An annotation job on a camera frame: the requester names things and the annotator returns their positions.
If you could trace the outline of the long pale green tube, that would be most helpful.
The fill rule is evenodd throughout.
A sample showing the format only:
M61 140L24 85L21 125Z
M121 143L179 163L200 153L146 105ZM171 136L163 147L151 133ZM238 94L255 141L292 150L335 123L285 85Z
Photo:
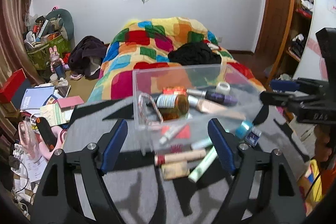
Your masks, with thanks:
M211 164L215 161L218 154L215 147L212 147L205 158L197 165L197 167L189 174L188 179L193 183L197 183L199 179L209 169Z

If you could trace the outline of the mint green tube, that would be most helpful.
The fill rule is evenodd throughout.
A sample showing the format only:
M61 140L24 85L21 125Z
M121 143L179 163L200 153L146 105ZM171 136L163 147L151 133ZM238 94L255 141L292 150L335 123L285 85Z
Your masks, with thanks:
M191 144L191 149L192 150L199 150L199 149L205 149L209 146L212 146L213 143L210 138L206 138L203 140L196 141L195 143Z

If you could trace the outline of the blue tape roll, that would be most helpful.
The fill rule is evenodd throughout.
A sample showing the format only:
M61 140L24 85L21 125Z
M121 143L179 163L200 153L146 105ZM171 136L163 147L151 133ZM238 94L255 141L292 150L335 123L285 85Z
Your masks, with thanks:
M239 139L244 139L247 134L251 131L253 123L250 121L242 121L240 126L235 130L235 136Z

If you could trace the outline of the blue white card pack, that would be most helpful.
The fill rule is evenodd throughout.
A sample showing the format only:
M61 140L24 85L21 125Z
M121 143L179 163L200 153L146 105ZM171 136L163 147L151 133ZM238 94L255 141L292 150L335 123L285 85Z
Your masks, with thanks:
M245 136L245 141L252 147L256 147L259 139L262 135L262 131L256 127L251 127Z

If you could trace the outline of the beige cosmetic tube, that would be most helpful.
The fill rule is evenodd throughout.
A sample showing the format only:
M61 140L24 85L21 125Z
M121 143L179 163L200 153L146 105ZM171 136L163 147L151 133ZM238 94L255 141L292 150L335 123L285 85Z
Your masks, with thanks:
M246 116L243 113L231 110L226 106L220 105L213 101L188 96L189 107L193 107L201 113L216 114L227 118L245 120Z

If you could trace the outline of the beige red-capped tube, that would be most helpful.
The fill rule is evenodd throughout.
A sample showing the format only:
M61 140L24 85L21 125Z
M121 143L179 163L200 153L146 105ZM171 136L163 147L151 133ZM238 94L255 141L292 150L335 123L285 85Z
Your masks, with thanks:
M154 157L154 165L160 166L163 164L169 164L172 162L180 162L180 161L196 161L203 159L207 155L205 149L192 150L187 152L180 153L169 153L164 155L155 155Z

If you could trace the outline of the olive green small box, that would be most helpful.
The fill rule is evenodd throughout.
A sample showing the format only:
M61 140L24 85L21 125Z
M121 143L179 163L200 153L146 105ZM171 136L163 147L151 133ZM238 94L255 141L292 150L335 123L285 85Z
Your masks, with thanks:
M187 177L190 174L187 161L163 164L161 165L161 170L164 180L173 180L176 178Z

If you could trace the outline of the white tape roll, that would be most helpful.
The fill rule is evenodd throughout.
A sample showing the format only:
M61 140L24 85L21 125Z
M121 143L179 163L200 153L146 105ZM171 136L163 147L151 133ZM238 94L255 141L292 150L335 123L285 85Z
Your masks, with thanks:
M217 84L215 92L223 95L229 95L230 90L231 90L230 84L222 81Z

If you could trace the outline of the black clothing on bed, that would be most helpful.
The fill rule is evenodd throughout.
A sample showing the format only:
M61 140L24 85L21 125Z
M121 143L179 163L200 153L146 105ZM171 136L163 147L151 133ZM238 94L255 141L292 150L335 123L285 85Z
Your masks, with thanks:
M203 42L190 42L171 51L167 58L171 63L179 63L183 66L189 65L211 65L221 64L222 58L214 53L210 47Z

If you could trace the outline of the dark purple clothes pile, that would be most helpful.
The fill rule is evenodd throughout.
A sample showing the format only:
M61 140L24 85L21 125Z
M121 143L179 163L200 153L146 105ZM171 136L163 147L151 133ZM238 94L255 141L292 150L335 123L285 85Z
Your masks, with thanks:
M72 50L68 65L71 71L86 79L98 79L106 51L107 47L100 39L86 36Z

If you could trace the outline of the blue white booklet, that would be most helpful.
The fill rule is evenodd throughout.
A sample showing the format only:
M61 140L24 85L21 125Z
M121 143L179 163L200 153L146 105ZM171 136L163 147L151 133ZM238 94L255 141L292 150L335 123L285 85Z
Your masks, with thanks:
M27 88L21 102L20 110L39 109L54 93L54 86Z

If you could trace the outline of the colorful patchwork quilt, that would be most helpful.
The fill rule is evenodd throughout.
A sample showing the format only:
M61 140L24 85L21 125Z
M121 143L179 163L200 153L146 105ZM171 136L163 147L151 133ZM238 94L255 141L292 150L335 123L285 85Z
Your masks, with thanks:
M132 74L135 69L177 67L185 64L171 58L180 47L191 50L188 58L196 57L194 45L202 43L216 55L221 64L232 65L258 90L262 83L252 71L240 64L223 47L217 37L201 22L181 17L129 21L114 37L102 61L100 75L88 102L118 100L133 94Z

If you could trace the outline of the green storage bag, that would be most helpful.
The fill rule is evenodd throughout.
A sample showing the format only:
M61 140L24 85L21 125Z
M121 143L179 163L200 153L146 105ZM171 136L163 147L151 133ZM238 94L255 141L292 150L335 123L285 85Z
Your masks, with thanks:
M40 47L27 51L27 55L37 71L43 71L50 68L50 50L49 48L57 47L58 53L62 58L64 53L71 52L71 42L64 39L61 35L52 39Z

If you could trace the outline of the wooden wardrobe shelf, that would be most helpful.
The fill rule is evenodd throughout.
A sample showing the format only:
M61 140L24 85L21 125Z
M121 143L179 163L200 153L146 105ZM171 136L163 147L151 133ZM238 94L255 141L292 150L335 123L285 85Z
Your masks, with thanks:
M288 19L277 56L270 59L267 85L283 74L294 76L308 40L314 0L290 0Z

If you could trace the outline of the striped brown curtain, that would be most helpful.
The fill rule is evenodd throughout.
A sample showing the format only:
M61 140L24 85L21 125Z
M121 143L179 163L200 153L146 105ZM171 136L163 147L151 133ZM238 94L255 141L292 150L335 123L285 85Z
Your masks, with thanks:
M31 0L1 0L1 85L19 69L23 69L31 83L42 83L23 45L30 4Z

